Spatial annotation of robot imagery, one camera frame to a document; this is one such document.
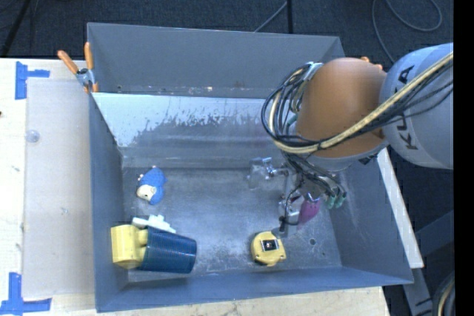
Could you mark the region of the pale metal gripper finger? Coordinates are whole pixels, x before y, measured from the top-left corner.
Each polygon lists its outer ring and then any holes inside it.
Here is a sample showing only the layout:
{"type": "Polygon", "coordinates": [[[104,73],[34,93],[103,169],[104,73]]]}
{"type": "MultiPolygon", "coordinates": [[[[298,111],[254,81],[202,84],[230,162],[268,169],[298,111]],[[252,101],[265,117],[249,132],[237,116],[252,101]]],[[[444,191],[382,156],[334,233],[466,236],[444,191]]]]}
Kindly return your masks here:
{"type": "Polygon", "coordinates": [[[299,214],[289,214],[286,217],[281,216],[279,218],[279,225],[272,229],[272,233],[277,238],[288,238],[298,231],[298,218],[299,214]]]}
{"type": "Polygon", "coordinates": [[[288,200],[281,199],[278,203],[278,210],[280,215],[298,214],[298,196],[292,195],[288,200]]]}

